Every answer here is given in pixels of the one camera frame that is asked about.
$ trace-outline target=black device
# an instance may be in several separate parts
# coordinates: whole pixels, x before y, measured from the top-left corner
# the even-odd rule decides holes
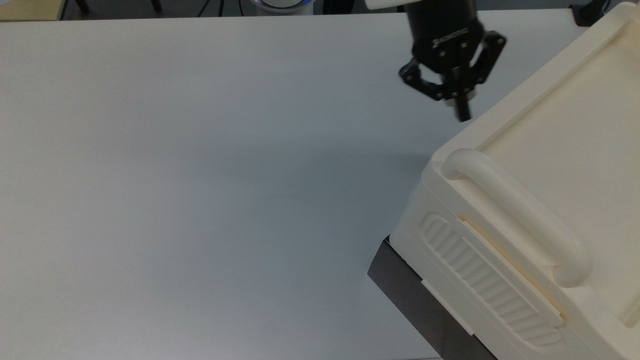
[[[413,58],[400,69],[412,88],[434,100],[455,106],[458,119],[471,119],[468,101],[483,84],[506,45],[496,31],[485,31],[475,0],[421,0],[405,4],[413,35]],[[478,47],[482,50],[474,64]],[[440,75],[442,84],[422,78],[420,65]]]

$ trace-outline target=white table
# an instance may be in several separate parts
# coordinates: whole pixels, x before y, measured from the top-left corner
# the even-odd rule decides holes
[[[480,115],[583,29],[509,38]],[[0,24],[0,358],[436,353],[366,272],[465,125],[402,14]]]

